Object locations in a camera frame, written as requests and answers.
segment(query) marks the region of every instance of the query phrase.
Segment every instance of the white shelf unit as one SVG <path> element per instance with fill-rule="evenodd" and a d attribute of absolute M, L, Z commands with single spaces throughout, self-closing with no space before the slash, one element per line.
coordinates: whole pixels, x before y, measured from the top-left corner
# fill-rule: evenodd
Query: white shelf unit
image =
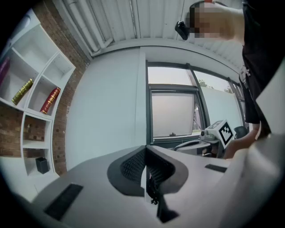
<path fill-rule="evenodd" d="M 7 163 L 5 165 L 7 170 L 4 170 L 6 174 L 17 171 L 17 173 L 23 175 L 21 185 L 17 184 L 18 180 L 14 176 L 13 179 L 8 180 L 9 186 L 14 186 L 14 191 L 20 193 L 20 195 L 25 185 L 30 186 L 31 189 L 36 188 L 38 193 L 58 177 L 53 163 L 53 123 L 62 91 L 75 70 L 75 66 L 66 58 L 39 24 L 32 10 L 29 13 L 32 15 L 30 26 L 25 27 L 16 34 L 15 38 L 9 42 L 9 47 L 6 47 L 1 54 L 1 61 L 7 56 L 10 57 L 10 69 L 0 86 L 0 102 L 23 111 L 20 130 L 21 158 L 17 158 L 21 165 L 18 167 L 13 165 L 13 159 L 16 158 L 3 159 Z M 14 105 L 11 101 L 13 96 L 30 78 L 33 79 L 33 86 L 18 105 Z M 41 107 L 56 87 L 61 89 L 57 99 L 51 105 L 48 114 L 41 113 Z M 27 116 L 45 121 L 43 142 L 24 140 L 24 122 Z M 47 173 L 41 174 L 37 171 L 35 158 L 24 157 L 24 150 L 28 149 L 44 150 L 45 158 L 49 164 Z"/>
<path fill-rule="evenodd" d="M 35 82 L 39 72 L 31 67 L 14 48 L 9 50 L 7 56 L 10 57 L 10 68 L 0 86 L 0 98 L 6 104 L 23 110 L 31 90 L 24 95 L 17 105 L 12 102 L 12 98 L 30 78 Z"/>

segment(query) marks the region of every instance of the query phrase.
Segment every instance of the tree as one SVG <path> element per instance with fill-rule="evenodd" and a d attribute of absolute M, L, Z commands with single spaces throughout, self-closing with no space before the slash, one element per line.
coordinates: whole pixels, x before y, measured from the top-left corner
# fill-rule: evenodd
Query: tree
<path fill-rule="evenodd" d="M 207 88 L 211 88 L 211 89 L 214 88 L 213 86 L 208 86 L 207 83 L 203 79 L 198 79 L 198 82 L 199 82 L 201 87 L 207 87 Z"/>
<path fill-rule="evenodd" d="M 225 92 L 232 94 L 232 90 L 230 88 L 230 86 L 228 85 L 226 89 L 224 89 Z"/>

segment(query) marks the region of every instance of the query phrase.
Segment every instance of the black rectangular slot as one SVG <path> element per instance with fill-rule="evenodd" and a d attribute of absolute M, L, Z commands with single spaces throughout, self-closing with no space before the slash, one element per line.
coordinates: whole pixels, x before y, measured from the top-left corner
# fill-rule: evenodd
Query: black rectangular slot
<path fill-rule="evenodd" d="M 205 168 L 212 169 L 212 170 L 215 170 L 215 171 L 218 171 L 218 172 L 222 172 L 222 173 L 224 173 L 227 170 L 226 167 L 215 166 L 215 165 L 212 165 L 212 164 L 206 165 Z"/>
<path fill-rule="evenodd" d="M 65 190 L 45 209 L 45 213 L 56 220 L 60 220 L 67 209 L 76 199 L 83 186 L 70 184 Z"/>

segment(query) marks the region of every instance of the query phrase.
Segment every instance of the ceiling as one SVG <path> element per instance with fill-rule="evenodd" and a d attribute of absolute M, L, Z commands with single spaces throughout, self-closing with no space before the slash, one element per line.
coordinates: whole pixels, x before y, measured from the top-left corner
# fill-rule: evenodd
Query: ceiling
<path fill-rule="evenodd" d="M 242 66 L 242 45 L 235 41 L 206 41 L 194 39 L 190 34 L 183 41 L 174 30 L 175 24 L 183 20 L 189 7 L 197 0 L 87 0 L 93 13 L 93 19 L 104 41 L 113 38 L 110 46 L 145 40 L 172 41 L 187 49 L 188 46 L 199 47 L 201 51 L 215 53 L 236 69 Z M 242 8 L 241 0 L 220 0 L 232 8 Z"/>

